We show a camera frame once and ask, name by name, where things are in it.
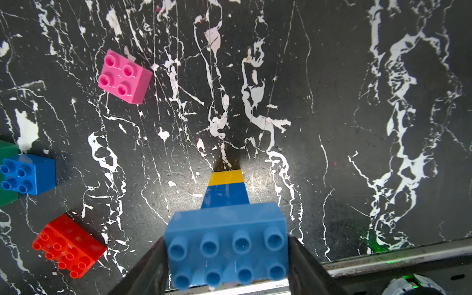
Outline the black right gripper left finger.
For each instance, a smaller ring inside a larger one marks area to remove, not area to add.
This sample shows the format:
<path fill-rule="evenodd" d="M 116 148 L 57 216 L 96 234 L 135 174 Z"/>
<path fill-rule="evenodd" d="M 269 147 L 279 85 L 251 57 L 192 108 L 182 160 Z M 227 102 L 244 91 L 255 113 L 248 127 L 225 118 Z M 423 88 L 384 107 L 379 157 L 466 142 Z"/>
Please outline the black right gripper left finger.
<path fill-rule="evenodd" d="M 108 294 L 164 295 L 168 276 L 167 250 L 165 240 L 161 237 Z"/>

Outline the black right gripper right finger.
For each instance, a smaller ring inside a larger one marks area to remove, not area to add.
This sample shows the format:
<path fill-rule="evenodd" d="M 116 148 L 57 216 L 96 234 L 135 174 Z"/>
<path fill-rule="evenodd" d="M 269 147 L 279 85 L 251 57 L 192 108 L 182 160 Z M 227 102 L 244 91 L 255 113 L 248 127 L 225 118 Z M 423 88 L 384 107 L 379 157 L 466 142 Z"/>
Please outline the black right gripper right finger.
<path fill-rule="evenodd" d="M 288 236 L 288 282 L 293 295 L 346 295 L 315 257 L 293 236 Z"/>

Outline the light blue lego brick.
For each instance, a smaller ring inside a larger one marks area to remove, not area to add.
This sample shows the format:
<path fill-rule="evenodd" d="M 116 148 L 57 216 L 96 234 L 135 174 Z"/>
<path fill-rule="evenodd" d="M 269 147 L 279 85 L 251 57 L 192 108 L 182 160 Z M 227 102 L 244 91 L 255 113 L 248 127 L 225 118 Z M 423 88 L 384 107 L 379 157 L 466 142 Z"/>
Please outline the light blue lego brick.
<path fill-rule="evenodd" d="M 164 239 L 179 290 L 277 281 L 289 273 L 287 223 L 273 202 L 178 212 Z"/>

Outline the red lego brick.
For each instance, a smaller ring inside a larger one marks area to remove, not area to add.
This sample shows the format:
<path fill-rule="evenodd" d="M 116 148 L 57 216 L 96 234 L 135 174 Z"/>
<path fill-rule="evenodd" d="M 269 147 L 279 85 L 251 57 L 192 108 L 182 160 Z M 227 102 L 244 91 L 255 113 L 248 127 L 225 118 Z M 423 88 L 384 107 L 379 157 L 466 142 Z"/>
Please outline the red lego brick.
<path fill-rule="evenodd" d="M 59 269 L 68 270 L 72 279 L 82 278 L 106 251 L 102 243 L 65 214 L 45 226 L 34 240 L 33 249 L 43 251 Z"/>

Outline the yellow small lego brick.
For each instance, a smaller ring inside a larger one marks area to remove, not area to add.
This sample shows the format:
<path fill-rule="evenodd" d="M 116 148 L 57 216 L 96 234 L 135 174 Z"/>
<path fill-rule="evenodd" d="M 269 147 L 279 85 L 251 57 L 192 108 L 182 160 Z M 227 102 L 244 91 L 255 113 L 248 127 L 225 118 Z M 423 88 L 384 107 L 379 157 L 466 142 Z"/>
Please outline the yellow small lego brick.
<path fill-rule="evenodd" d="M 226 184 L 243 183 L 243 173 L 241 170 L 231 170 L 224 172 L 214 172 L 211 174 L 209 186 L 219 186 Z"/>

